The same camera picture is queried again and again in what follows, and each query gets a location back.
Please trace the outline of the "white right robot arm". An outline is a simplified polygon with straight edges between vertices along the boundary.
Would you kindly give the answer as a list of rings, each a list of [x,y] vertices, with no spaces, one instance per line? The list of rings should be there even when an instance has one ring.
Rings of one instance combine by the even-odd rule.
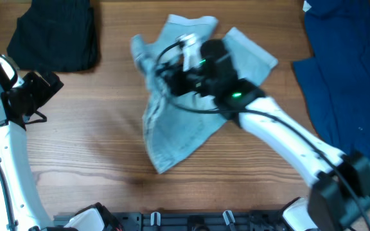
[[[258,86],[240,78],[221,40],[178,40],[182,61],[156,61],[155,75],[166,84],[163,97],[194,92],[211,96],[215,109],[242,130],[267,143],[303,178],[309,197],[283,212],[292,230],[347,230],[363,219],[370,228],[370,161],[330,146],[287,115]]]

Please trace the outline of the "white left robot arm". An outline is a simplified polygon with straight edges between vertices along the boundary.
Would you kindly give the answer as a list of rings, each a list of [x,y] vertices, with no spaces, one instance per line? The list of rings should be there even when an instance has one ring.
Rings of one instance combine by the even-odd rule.
[[[42,206],[30,169],[26,127],[47,118],[39,112],[62,87],[52,72],[29,72],[25,77],[7,56],[0,55],[0,230],[119,230],[119,221],[95,203],[56,226]]]

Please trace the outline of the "light blue denim shorts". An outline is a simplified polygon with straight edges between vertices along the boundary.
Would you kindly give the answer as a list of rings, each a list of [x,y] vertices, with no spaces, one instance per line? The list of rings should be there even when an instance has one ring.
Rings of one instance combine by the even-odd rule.
[[[138,71],[143,75],[150,97],[143,114],[143,138],[146,151],[156,171],[161,174],[189,157],[220,129],[226,120],[219,114],[194,114],[175,108],[162,93],[167,86],[155,77],[153,68],[158,55],[183,34],[196,34],[208,40],[218,24],[213,16],[187,19],[170,14],[158,39],[147,44],[141,35],[131,38],[130,49]],[[278,60],[268,51],[233,27],[222,38],[230,52],[239,78],[259,86]]]

